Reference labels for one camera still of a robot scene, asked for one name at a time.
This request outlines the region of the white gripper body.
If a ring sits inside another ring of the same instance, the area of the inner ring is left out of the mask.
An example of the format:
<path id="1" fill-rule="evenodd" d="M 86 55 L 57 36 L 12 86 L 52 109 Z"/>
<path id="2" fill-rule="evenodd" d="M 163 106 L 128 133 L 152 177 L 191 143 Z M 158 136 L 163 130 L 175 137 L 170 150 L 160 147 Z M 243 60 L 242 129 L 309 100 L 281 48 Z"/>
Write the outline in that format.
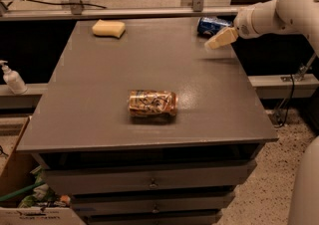
<path id="1" fill-rule="evenodd" d="M 260 34 L 256 32 L 252 23 L 252 16 L 254 10 L 254 5 L 240 8 L 237 13 L 237 16 L 233 21 L 233 26 L 237 31 L 238 36 L 243 39 L 252 39 L 260 37 Z"/>

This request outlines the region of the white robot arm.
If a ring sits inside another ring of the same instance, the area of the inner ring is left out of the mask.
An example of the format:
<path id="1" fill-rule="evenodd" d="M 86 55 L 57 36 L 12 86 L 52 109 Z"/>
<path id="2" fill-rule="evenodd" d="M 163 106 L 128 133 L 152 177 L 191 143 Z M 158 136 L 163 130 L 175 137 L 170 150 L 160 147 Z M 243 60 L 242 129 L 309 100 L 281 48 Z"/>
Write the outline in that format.
<path id="1" fill-rule="evenodd" d="M 301 34 L 319 56 L 319 0 L 271 0 L 241 8 L 231 27 L 205 43 L 209 50 L 238 38 Z M 295 177 L 288 225 L 319 225 L 319 137 L 306 148 Z"/>

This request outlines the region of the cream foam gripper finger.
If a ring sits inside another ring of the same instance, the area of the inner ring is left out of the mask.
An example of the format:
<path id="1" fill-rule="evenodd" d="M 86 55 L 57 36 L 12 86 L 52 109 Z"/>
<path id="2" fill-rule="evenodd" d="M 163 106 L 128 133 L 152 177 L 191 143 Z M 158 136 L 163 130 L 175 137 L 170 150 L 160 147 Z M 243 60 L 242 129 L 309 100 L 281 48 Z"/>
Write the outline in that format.
<path id="1" fill-rule="evenodd" d="M 225 27 L 212 36 L 204 44 L 204 47 L 209 50 L 218 49 L 225 45 L 229 45 L 238 39 L 238 33 L 234 27 Z"/>

